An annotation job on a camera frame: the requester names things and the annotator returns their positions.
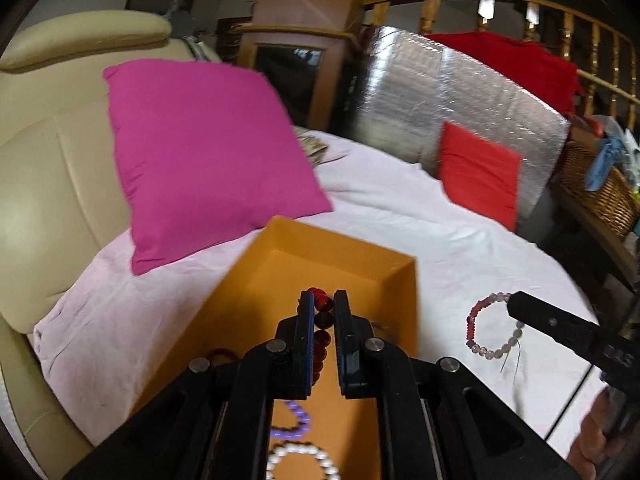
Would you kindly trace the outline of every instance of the beige leather sofa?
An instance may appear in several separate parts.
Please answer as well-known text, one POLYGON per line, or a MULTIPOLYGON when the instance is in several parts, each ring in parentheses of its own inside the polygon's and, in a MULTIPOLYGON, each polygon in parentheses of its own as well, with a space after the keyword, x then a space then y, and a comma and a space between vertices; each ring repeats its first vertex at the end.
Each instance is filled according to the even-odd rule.
POLYGON ((0 415, 51 480, 92 446, 44 382, 28 335, 129 225, 102 70, 192 60, 170 32, 152 14, 82 12, 22 31, 0 58, 0 415))

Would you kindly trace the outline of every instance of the red cloth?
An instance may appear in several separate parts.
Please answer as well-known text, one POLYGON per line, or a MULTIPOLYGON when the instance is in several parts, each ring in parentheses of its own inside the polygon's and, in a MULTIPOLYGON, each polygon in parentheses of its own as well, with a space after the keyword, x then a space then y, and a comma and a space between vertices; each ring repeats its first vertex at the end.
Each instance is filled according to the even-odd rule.
POLYGON ((519 154, 444 123, 438 177, 449 199, 516 229, 519 154))
POLYGON ((574 94, 582 93, 576 66, 534 41, 512 40, 493 32, 430 34, 428 38, 483 62, 561 114, 572 113, 574 94))

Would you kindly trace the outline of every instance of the baluster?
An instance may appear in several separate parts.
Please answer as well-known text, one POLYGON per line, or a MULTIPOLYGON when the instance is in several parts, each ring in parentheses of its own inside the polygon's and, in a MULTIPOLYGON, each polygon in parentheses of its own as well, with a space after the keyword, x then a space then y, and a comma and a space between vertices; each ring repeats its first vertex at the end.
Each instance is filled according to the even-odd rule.
MULTIPOLYGON (((598 75, 598 47, 600 46, 600 26, 597 23, 591 25, 591 74, 598 75)), ((584 114, 593 114, 593 97, 596 93, 596 83, 589 83, 587 102, 584 105, 584 114)))
POLYGON ((441 1, 442 0, 424 0, 420 12, 420 34, 423 36, 433 32, 433 22, 436 21, 441 1))
MULTIPOLYGON (((631 47, 631 95, 636 97, 636 50, 634 49, 633 44, 630 44, 631 47)), ((626 127, 631 131, 634 130, 636 126, 636 105, 633 103, 629 104, 629 120, 626 123, 626 127)))
POLYGON ((562 57, 567 61, 571 59, 571 37, 574 34, 574 16, 570 12, 564 13, 564 29, 562 30, 562 57))
MULTIPOLYGON (((611 63, 613 71, 613 86, 616 88, 620 82, 620 37, 615 32, 613 34, 613 62, 611 63)), ((617 103, 618 94, 611 92, 611 101, 609 103, 609 115, 615 117, 618 114, 617 103)))
POLYGON ((480 0, 478 2, 478 31, 484 32, 489 28, 489 20, 494 18, 495 0, 480 0))
POLYGON ((536 25, 540 24, 540 6, 529 2, 527 4, 527 28, 524 31, 524 41, 531 41, 536 37, 536 25))
POLYGON ((371 25, 384 25, 386 22, 386 12, 389 10, 389 2, 382 2, 373 6, 373 17, 371 25))

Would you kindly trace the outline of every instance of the blue cloth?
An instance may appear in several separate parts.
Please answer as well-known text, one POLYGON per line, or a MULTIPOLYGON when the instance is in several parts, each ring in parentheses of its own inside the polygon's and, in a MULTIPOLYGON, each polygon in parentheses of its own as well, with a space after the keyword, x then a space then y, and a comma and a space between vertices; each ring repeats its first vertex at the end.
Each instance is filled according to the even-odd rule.
POLYGON ((601 139, 598 156, 584 176, 584 189, 597 191, 605 183, 611 167, 622 158, 625 152, 625 143, 616 137, 601 139))

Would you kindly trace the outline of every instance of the sofa armrest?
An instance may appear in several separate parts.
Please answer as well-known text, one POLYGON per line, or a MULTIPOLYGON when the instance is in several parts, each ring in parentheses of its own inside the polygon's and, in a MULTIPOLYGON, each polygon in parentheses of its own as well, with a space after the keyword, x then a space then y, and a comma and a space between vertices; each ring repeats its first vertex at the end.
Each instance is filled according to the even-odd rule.
POLYGON ((44 381, 27 338, 0 316, 0 378, 20 432, 36 462, 58 480, 92 450, 44 381))

